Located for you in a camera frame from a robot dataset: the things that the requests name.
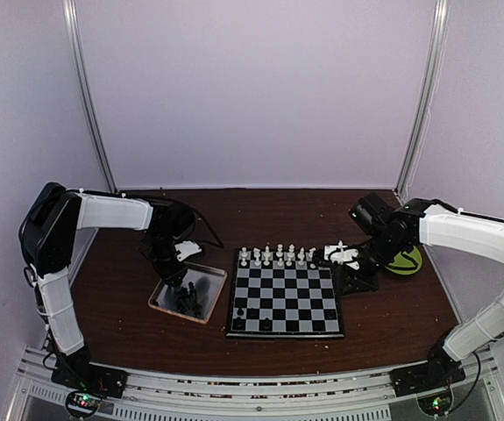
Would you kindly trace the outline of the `wooden tray with mirror base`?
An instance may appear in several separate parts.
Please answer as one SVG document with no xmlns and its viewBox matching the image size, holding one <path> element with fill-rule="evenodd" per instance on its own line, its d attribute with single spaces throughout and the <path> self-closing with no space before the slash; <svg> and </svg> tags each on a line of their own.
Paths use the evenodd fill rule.
<svg viewBox="0 0 504 421">
<path fill-rule="evenodd" d="M 170 287 L 159 282 L 147 305 L 153 310 L 206 325 L 227 277 L 227 272 L 221 268 L 189 263 L 181 285 Z"/>
</svg>

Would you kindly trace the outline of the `black and grey chessboard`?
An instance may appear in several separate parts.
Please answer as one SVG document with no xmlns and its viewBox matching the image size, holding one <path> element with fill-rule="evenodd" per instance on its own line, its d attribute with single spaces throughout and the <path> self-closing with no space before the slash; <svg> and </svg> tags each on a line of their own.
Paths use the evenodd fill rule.
<svg viewBox="0 0 504 421">
<path fill-rule="evenodd" d="M 277 256 L 272 254 L 270 267 L 255 267 L 253 251 L 248 251 L 248 266 L 242 267 L 241 249 L 234 251 L 234 269 L 228 304 L 225 334 L 241 339 L 342 339 L 345 337 L 341 303 L 336 293 L 330 269 L 316 265 L 304 258 L 303 268 L 277 266 Z M 237 315 L 243 308 L 244 316 Z M 335 319 L 325 317 L 326 310 L 336 312 Z M 234 319 L 243 320 L 242 330 L 233 330 Z M 272 320 L 272 329 L 263 331 L 261 321 Z"/>
</svg>

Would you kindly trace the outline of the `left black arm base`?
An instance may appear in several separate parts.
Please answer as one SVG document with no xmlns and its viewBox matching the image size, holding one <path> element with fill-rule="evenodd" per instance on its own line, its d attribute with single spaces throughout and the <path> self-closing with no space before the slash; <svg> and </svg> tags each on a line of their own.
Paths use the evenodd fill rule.
<svg viewBox="0 0 504 421">
<path fill-rule="evenodd" d="M 58 367 L 51 375 L 53 383 L 70 389 L 65 397 L 65 409 L 74 418 L 94 416 L 107 398 L 121 398 L 128 374 L 124 370 L 89 365 L 83 379 L 69 370 Z"/>
</svg>

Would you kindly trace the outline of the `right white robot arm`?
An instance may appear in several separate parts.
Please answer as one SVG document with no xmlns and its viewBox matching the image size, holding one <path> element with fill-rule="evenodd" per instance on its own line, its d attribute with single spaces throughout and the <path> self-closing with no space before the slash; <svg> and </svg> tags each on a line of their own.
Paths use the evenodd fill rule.
<svg viewBox="0 0 504 421">
<path fill-rule="evenodd" d="M 349 215 L 364 232 L 357 244 L 338 242 L 311 255 L 329 265 L 342 294 L 375 291 L 380 270 L 390 267 L 400 253 L 418 246 L 437 249 L 449 257 L 467 257 L 504 275 L 504 218 L 470 212 L 439 199 L 414 198 L 392 207 L 370 193 L 361 197 Z M 504 336 L 504 282 L 477 314 L 467 318 L 437 341 L 421 367 L 421 380 L 440 386 L 454 367 L 473 352 Z"/>
</svg>

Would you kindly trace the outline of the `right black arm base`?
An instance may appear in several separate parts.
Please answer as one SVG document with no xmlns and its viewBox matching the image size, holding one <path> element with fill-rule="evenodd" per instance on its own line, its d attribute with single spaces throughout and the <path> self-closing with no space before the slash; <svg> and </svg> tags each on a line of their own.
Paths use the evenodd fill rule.
<svg viewBox="0 0 504 421">
<path fill-rule="evenodd" d="M 444 371 L 437 364 L 425 362 L 390 372 L 397 397 L 414 396 L 418 408 L 427 416 L 446 416 L 454 409 L 452 386 L 466 378 L 460 366 Z"/>
</svg>

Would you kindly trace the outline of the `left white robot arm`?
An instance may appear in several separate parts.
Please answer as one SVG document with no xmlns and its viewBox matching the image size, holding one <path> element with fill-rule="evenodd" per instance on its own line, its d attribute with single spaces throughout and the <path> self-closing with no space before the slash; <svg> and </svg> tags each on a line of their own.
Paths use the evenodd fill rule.
<svg viewBox="0 0 504 421">
<path fill-rule="evenodd" d="M 182 240 L 198 215 L 196 209 L 176 199 L 154 201 L 47 183 L 20 226 L 18 239 L 39 314 L 58 351 L 69 356 L 85 345 L 69 281 L 78 231 L 106 228 L 143 232 L 139 251 L 167 286 L 178 288 L 188 272 L 185 260 L 202 251 L 195 242 Z"/>
</svg>

